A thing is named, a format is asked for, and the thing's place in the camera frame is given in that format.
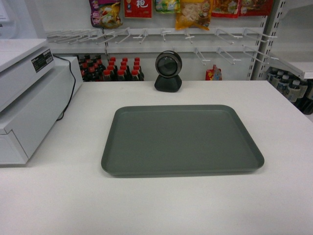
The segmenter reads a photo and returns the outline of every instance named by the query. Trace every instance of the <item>bottle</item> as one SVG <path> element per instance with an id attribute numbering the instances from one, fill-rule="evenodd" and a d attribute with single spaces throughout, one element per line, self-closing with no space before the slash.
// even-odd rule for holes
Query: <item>bottle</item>
<path id="1" fill-rule="evenodd" d="M 114 74 L 114 66 L 113 65 L 108 65 L 107 69 L 110 71 L 111 81 L 116 81 L 116 77 L 115 77 L 115 74 Z"/>
<path id="2" fill-rule="evenodd" d="M 283 75 L 284 75 L 284 71 L 279 70 L 277 72 L 277 75 L 272 78 L 271 84 L 273 85 L 274 88 L 277 88 L 277 84 L 278 84 L 279 80 L 283 77 Z"/>
<path id="3" fill-rule="evenodd" d="M 103 81 L 105 81 L 105 82 L 111 81 L 110 70 L 104 70 L 103 71 Z"/>
<path id="4" fill-rule="evenodd" d="M 140 59 L 139 59 L 139 57 L 135 58 L 134 65 L 139 65 L 139 74 L 140 74 L 141 79 L 142 79 L 141 81 L 144 81 L 145 80 L 145 75 L 142 72 L 142 69 L 141 69 L 141 66 L 140 66 Z"/>
<path id="5" fill-rule="evenodd" d="M 139 81 L 143 81 L 142 78 L 141 78 L 141 75 L 140 75 L 140 67 L 139 65 L 134 65 L 134 70 L 137 70 L 138 71 L 138 79 Z"/>
<path id="6" fill-rule="evenodd" d="M 139 81 L 138 70 L 132 70 L 132 81 Z"/>
<path id="7" fill-rule="evenodd" d="M 118 70 L 117 71 L 117 80 L 120 81 L 120 82 L 125 81 L 124 71 L 123 70 Z"/>
<path id="8" fill-rule="evenodd" d="M 294 80 L 286 89 L 285 97 L 291 102 L 295 103 L 300 95 L 300 81 Z"/>
<path id="9" fill-rule="evenodd" d="M 277 83 L 277 90 L 281 94 L 285 95 L 285 92 L 286 92 L 288 84 L 289 84 L 289 76 L 288 75 L 283 75 L 283 77 Z"/>
<path id="10" fill-rule="evenodd" d="M 302 98 L 298 109 L 306 115 L 311 115 L 313 113 L 313 81 L 308 82 L 307 92 Z"/>
<path id="11" fill-rule="evenodd" d="M 128 74 L 127 74 L 127 68 L 125 65 L 121 65 L 120 66 L 120 69 L 124 71 L 124 78 L 125 78 L 125 81 L 130 81 L 130 78 L 128 77 Z"/>
<path id="12" fill-rule="evenodd" d="M 300 80 L 300 95 L 299 98 L 303 98 L 305 92 L 308 89 L 308 82 L 306 79 Z"/>

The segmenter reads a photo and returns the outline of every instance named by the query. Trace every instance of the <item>plastic tray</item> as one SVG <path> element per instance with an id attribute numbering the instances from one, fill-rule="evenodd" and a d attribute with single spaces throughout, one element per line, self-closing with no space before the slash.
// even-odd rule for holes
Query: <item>plastic tray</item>
<path id="1" fill-rule="evenodd" d="M 101 161 L 111 175 L 247 172 L 263 164 L 236 112 L 224 105 L 120 108 Z"/>

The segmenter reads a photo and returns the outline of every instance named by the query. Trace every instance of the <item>countertop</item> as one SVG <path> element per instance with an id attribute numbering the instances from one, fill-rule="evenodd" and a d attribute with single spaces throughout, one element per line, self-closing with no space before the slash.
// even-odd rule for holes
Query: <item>countertop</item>
<path id="1" fill-rule="evenodd" d="M 4 235 L 311 235 L 313 123 L 267 81 L 84 83 L 28 163 L 0 168 Z M 115 178 L 113 115 L 133 105 L 232 107 L 265 158 L 249 174 Z"/>

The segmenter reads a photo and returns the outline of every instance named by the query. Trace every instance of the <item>metal peg hook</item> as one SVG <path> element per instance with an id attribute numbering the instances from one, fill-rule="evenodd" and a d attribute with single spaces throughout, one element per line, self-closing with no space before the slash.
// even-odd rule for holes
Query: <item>metal peg hook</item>
<path id="1" fill-rule="evenodd" d="M 219 31 L 221 31 L 221 32 L 223 32 L 223 33 L 225 33 L 225 34 L 227 34 L 227 35 L 233 37 L 233 38 L 236 38 L 236 39 L 242 38 L 242 36 L 235 36 L 235 35 L 233 35 L 233 34 L 231 34 L 231 33 L 226 32 L 225 30 L 222 30 L 222 29 L 220 29 L 220 28 L 217 28 L 216 31 L 215 31 L 215 35 L 216 35 L 217 37 L 219 37 L 220 39 L 222 39 L 223 41 L 227 42 L 227 43 L 230 44 L 230 45 L 234 44 L 234 42 L 227 41 L 225 38 L 221 37 Z"/>
<path id="2" fill-rule="evenodd" d="M 222 55 L 222 52 L 224 52 L 226 55 L 228 55 L 231 59 L 232 59 L 232 61 L 230 61 L 228 58 L 226 58 L 225 56 L 223 56 Z M 221 56 L 221 57 L 223 57 L 228 63 L 230 63 L 231 65 L 234 65 L 235 64 L 235 62 L 234 61 L 241 61 L 240 59 L 235 59 L 232 55 L 230 55 L 227 51 L 225 51 L 225 50 L 223 50 L 222 48 L 218 48 L 217 49 L 217 53 Z"/>
<path id="3" fill-rule="evenodd" d="M 167 33 L 170 33 L 170 32 L 172 32 L 172 31 L 170 31 L 170 30 L 165 30 L 165 28 L 161 31 L 161 36 L 163 36 L 163 40 L 164 40 L 164 41 L 166 41 L 165 35 L 166 35 Z"/>
<path id="4" fill-rule="evenodd" d="M 196 56 L 201 60 L 201 63 L 203 64 L 203 65 L 206 65 L 206 63 L 204 62 L 204 61 L 211 61 L 211 60 L 207 60 L 207 59 L 205 59 L 205 57 L 202 55 L 202 53 L 198 50 L 198 48 L 196 48 L 195 47 L 195 50 L 194 50 L 194 53 L 196 54 Z"/>
<path id="5" fill-rule="evenodd" d="M 191 39 L 194 38 L 195 36 L 190 36 L 188 28 L 185 30 L 185 35 L 187 36 L 185 37 L 185 39 L 189 39 L 190 43 L 192 44 L 193 42 Z"/>
<path id="6" fill-rule="evenodd" d="M 148 29 L 144 28 L 142 34 L 140 34 L 140 35 L 137 36 L 137 37 L 133 37 L 133 38 L 142 38 L 142 40 L 139 42 L 140 44 L 142 44 L 143 41 L 146 39 L 147 36 L 148 36 Z"/>
<path id="7" fill-rule="evenodd" d="M 129 38 L 129 37 L 131 36 L 131 34 L 130 34 L 130 32 L 129 32 L 129 29 L 130 29 L 130 28 L 126 28 L 125 30 L 123 30 L 123 31 L 126 31 L 126 32 L 127 32 L 127 36 L 126 36 L 125 38 L 123 38 L 121 41 L 115 42 L 116 44 L 120 44 L 121 42 L 125 41 L 127 38 Z"/>

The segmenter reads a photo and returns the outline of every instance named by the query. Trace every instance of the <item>hanging snack bag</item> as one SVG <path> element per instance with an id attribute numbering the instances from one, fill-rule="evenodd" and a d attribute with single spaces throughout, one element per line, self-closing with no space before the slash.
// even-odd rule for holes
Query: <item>hanging snack bag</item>
<path id="1" fill-rule="evenodd" d="M 152 0 L 124 0 L 125 17 L 151 18 Z"/>
<path id="2" fill-rule="evenodd" d="M 156 0 L 156 11 L 159 13 L 180 12 L 179 0 Z"/>
<path id="3" fill-rule="evenodd" d="M 122 25 L 119 17 L 120 0 L 89 0 L 91 7 L 90 20 L 96 28 L 117 28 Z"/>
<path id="4" fill-rule="evenodd" d="M 209 30 L 213 0 L 180 0 L 180 13 L 176 14 L 176 30 L 196 26 Z"/>
<path id="5" fill-rule="evenodd" d="M 238 18 L 239 0 L 214 0 L 212 16 Z"/>
<path id="6" fill-rule="evenodd" d="M 268 16 L 273 0 L 241 0 L 239 16 Z"/>

